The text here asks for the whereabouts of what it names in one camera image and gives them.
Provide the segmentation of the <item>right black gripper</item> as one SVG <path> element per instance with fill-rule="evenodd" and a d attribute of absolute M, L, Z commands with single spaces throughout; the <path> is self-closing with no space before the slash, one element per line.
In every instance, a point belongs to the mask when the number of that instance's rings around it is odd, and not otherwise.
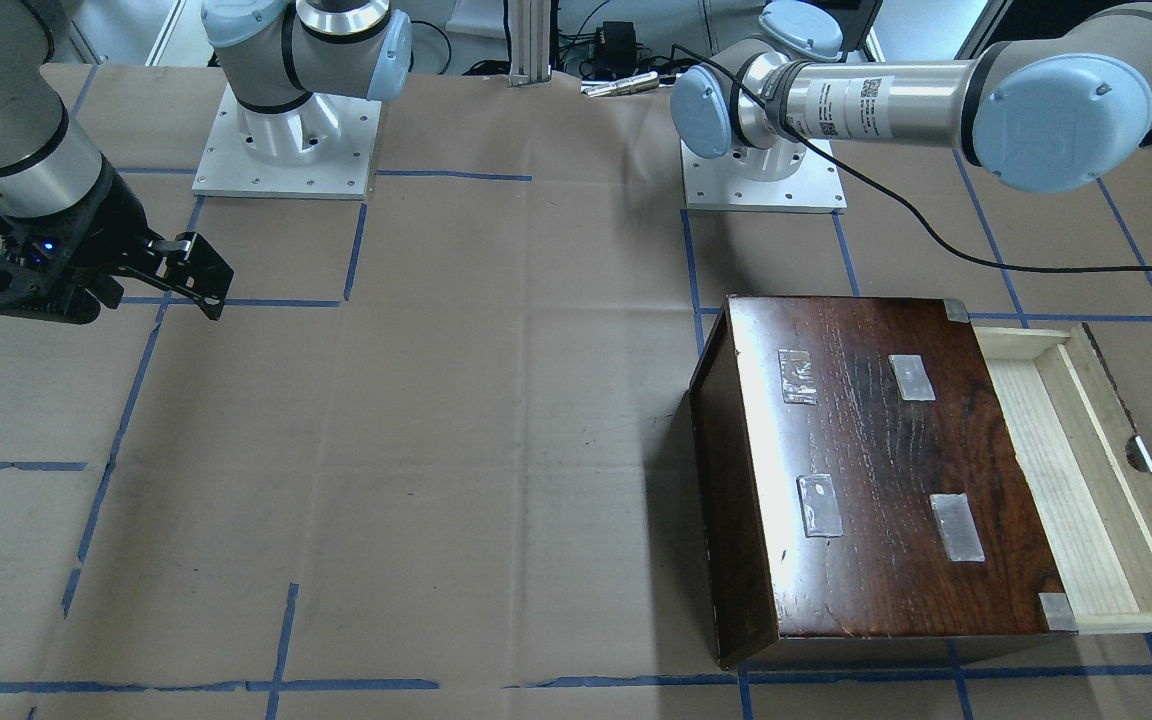
<path fill-rule="evenodd" d="M 0 314 L 93 323 L 122 301 L 118 276 L 179 293 L 217 323 L 234 270 L 200 233 L 166 240 L 151 232 L 109 161 L 70 209 L 33 218 L 0 211 Z"/>

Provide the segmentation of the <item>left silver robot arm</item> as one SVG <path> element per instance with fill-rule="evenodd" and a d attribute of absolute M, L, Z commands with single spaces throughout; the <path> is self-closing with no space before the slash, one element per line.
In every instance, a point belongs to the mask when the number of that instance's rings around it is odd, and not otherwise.
<path fill-rule="evenodd" d="M 804 138 L 956 147 L 1015 190 L 1058 194 L 1152 149 L 1152 3 L 960 61 L 842 63 L 836 20 L 801 1 L 765 5 L 759 26 L 673 86 L 700 158 Z"/>

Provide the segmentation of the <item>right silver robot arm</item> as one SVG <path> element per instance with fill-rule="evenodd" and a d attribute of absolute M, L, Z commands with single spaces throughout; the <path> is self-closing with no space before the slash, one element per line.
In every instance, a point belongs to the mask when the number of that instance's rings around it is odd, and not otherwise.
<path fill-rule="evenodd" d="M 165 240 L 41 77 L 58 1 L 0 1 L 0 314 L 86 324 L 122 278 L 179 293 L 217 320 L 233 270 L 195 232 Z M 412 60 L 388 1 L 206 1 L 200 20 L 256 158 L 308 159 L 338 141 L 328 96 L 391 101 Z"/>

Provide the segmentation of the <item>arm square base plate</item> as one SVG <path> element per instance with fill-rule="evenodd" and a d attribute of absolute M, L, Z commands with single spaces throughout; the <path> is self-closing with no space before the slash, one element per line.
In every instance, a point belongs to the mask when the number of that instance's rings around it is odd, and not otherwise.
<path fill-rule="evenodd" d="M 194 191 L 247 199 L 364 200 L 382 103 L 312 94 L 300 108 L 262 114 L 225 88 Z"/>
<path fill-rule="evenodd" d="M 835 165 L 799 143 L 772 149 L 736 147 L 705 159 L 681 146 L 685 209 L 841 213 L 844 187 Z"/>

